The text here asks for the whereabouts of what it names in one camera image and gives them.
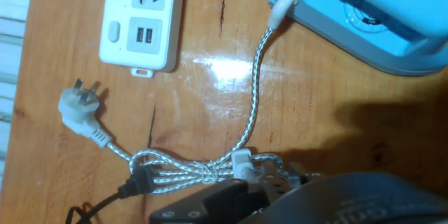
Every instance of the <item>wood grain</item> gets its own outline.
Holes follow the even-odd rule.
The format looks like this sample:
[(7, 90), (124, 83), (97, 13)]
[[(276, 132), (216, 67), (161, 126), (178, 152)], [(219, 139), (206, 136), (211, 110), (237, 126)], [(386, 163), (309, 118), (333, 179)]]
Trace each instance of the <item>wood grain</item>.
[[(154, 79), (100, 62), (103, 2), (31, 0), (0, 223), (63, 223), (69, 207), (98, 203), (128, 177), (127, 164), (61, 123), (60, 94), (77, 78), (99, 86), (101, 123), (132, 153), (151, 138), (152, 147), (182, 158), (214, 159), (246, 124), (268, 0), (185, 0), (178, 67)], [(263, 59), (248, 146), (311, 172), (392, 172), (447, 189), (446, 80), (446, 71), (382, 73), (289, 20)], [(152, 211), (201, 188), (116, 202), (96, 221), (145, 223)]]

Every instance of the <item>black cable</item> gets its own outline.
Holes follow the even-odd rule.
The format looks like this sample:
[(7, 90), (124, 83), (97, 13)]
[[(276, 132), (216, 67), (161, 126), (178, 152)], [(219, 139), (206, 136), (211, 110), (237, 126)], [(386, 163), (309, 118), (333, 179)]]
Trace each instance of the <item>black cable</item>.
[(154, 180), (149, 167), (137, 167), (134, 173), (126, 180), (126, 184), (118, 188), (118, 192), (105, 200), (98, 203), (90, 211), (85, 212), (79, 206), (70, 208), (65, 224), (71, 224), (74, 212), (78, 213), (81, 219), (76, 224), (91, 224), (90, 219), (95, 216), (101, 209), (107, 207), (110, 203), (118, 199), (126, 199), (128, 197), (137, 196), (146, 193), (152, 193), (155, 189)]
[(79, 216), (81, 216), (81, 218), (84, 217), (84, 215), (86, 214), (79, 206), (73, 206), (70, 208), (69, 213), (67, 214), (65, 224), (71, 224), (75, 212), (78, 213)]

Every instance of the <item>white power strip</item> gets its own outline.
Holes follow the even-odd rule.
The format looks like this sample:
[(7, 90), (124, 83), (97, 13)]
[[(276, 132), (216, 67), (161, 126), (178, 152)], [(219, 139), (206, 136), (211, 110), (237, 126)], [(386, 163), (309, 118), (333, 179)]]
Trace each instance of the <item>white power strip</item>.
[(183, 0), (106, 0), (99, 57), (133, 76), (176, 65)]

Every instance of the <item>usb port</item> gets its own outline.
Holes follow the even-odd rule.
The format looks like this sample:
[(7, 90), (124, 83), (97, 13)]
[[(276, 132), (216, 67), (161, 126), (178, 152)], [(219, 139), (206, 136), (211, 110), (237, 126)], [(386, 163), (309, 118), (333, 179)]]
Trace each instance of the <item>usb port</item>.
[(139, 28), (137, 31), (137, 42), (143, 42), (143, 32), (145, 29)]
[(153, 40), (153, 30), (146, 29), (146, 42), (151, 43), (152, 40)]

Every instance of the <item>silver braided cable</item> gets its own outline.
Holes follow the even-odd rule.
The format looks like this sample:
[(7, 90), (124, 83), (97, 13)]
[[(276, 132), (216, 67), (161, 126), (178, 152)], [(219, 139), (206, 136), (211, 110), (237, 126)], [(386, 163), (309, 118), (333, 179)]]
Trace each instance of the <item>silver braided cable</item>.
[[(268, 28), (260, 39), (260, 42), (256, 49), (252, 68), (252, 102), (247, 125), (239, 141), (226, 154), (224, 154), (217, 160), (210, 162), (186, 162), (176, 160), (168, 154), (151, 148), (140, 150), (137, 153), (133, 154), (132, 157), (130, 157), (112, 143), (109, 143), (107, 145), (114, 153), (129, 162), (129, 170), (131, 171), (131, 173), (133, 172), (134, 167), (136, 167), (137, 165), (150, 165), (154, 167), (152, 170), (156, 189), (154, 190), (153, 194), (167, 194), (177, 190), (182, 190), (193, 185), (197, 185), (199, 183), (217, 183), (228, 179), (233, 179), (232, 163), (231, 161), (229, 161), (229, 159), (232, 152), (242, 148), (247, 143), (253, 131), (258, 110), (260, 68), (263, 50), (273, 32), (274, 30)], [(150, 160), (141, 163), (141, 158), (150, 158)], [(252, 161), (273, 161), (277, 164), (280, 174), (284, 177), (288, 176), (288, 174), (283, 170), (283, 161), (276, 155), (253, 155)], [(161, 169), (160, 166), (171, 166), (174, 169)]]
[(111, 151), (113, 151), (118, 157), (126, 160), (126, 162), (129, 162), (131, 160), (131, 155), (129, 155), (127, 152), (113, 144), (112, 142), (107, 143), (107, 148), (109, 148)]

